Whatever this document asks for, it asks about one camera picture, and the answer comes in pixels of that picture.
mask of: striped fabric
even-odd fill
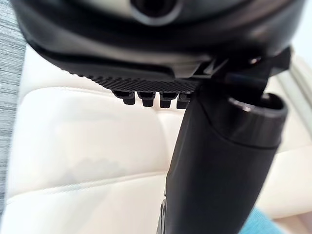
[[[0,0],[0,215],[25,42],[9,0]]]

